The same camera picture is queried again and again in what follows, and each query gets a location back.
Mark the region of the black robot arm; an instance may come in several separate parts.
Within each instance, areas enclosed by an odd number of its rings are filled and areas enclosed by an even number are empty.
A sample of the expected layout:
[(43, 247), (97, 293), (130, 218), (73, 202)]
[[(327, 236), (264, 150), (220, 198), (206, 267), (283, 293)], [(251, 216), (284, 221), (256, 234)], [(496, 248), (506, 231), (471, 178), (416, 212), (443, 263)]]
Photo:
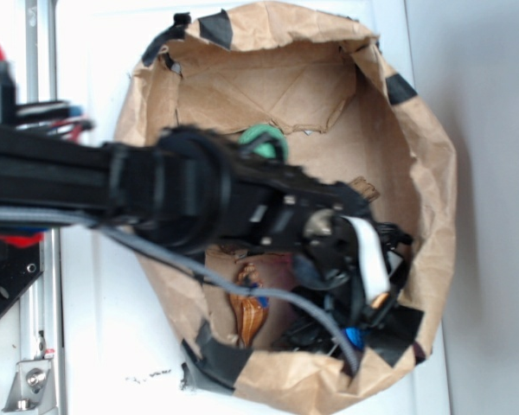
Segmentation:
[[(370, 347), (395, 363), (421, 313), (397, 303), (412, 239), (373, 219), (350, 186), (324, 183), (256, 153), (268, 135), (237, 144), (210, 131), (164, 131), (155, 145), (100, 147), (0, 125), (0, 234), (99, 229), (118, 243), (264, 308), (276, 298), (300, 315), (276, 341), (292, 351), (339, 349), (350, 363)], [(285, 253), (298, 281), (284, 291), (246, 274), (223, 281), (198, 262), (210, 246)]]

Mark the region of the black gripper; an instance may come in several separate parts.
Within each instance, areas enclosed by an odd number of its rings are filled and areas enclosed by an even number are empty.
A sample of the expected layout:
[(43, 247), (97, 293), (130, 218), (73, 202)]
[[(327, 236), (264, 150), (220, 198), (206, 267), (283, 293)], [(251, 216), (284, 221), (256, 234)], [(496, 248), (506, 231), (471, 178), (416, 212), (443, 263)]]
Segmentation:
[(399, 358), (415, 334), (415, 312), (397, 302), (407, 263), (396, 251), (412, 238), (373, 219), (368, 202), (342, 182), (325, 184), (299, 167), (248, 160), (241, 172), (247, 209), (247, 254), (285, 254), (296, 280), (292, 294), (321, 309), (339, 340), (304, 308), (272, 346), (316, 354), (353, 348), (346, 328), (363, 332), (365, 347)]

